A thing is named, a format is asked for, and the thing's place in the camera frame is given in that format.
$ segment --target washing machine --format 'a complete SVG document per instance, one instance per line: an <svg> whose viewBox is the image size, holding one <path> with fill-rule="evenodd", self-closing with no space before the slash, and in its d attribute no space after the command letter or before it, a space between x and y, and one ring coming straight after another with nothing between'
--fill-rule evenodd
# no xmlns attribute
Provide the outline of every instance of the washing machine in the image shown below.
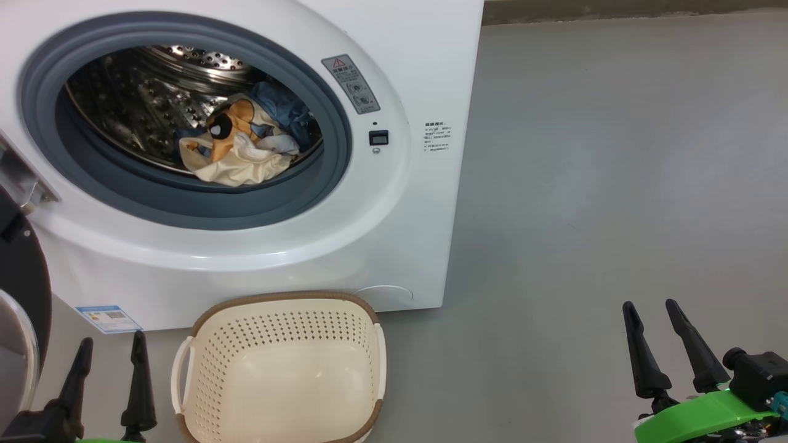
<svg viewBox="0 0 788 443"><path fill-rule="evenodd" d="M328 289L439 307L481 0L9 0L0 183L53 292L104 332L238 296ZM232 94L308 108L284 172L237 187L178 157Z"/></svg>

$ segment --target door hinge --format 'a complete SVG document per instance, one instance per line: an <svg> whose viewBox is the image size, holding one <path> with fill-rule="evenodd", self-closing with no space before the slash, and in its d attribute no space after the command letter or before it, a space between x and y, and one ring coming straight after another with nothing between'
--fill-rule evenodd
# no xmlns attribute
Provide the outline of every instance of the door hinge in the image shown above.
<svg viewBox="0 0 788 443"><path fill-rule="evenodd" d="M1 132L0 187L8 192L25 215L30 214L41 203L58 201L57 196L24 163Z"/></svg>

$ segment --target gray floor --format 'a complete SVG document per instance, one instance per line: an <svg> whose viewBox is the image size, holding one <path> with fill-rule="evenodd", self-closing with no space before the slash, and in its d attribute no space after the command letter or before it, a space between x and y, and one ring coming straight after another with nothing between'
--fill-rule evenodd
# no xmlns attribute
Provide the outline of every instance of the gray floor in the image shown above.
<svg viewBox="0 0 788 443"><path fill-rule="evenodd" d="M721 356L788 356L788 15L484 28L445 305L382 315L389 379L371 443L633 441L621 304L633 300L675 398L693 393L663 302ZM117 437L130 336L62 303L37 405L81 337L83 420ZM149 334L159 426L180 441Z"/></svg>

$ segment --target open washer door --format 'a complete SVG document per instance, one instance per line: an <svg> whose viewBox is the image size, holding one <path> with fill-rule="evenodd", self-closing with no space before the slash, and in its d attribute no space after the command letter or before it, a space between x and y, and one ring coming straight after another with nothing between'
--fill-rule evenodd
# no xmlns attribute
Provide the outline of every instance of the open washer door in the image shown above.
<svg viewBox="0 0 788 443"><path fill-rule="evenodd" d="M0 430L31 406L52 320L46 262L14 191L0 186Z"/></svg>

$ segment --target cream plastic basket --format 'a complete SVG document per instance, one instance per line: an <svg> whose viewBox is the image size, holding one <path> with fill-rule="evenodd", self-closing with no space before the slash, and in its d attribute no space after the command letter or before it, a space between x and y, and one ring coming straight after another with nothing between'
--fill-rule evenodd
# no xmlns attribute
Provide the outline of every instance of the cream plastic basket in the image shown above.
<svg viewBox="0 0 788 443"><path fill-rule="evenodd" d="M197 320L170 382L190 442L360 442L383 405L383 329L342 292L230 300Z"/></svg>

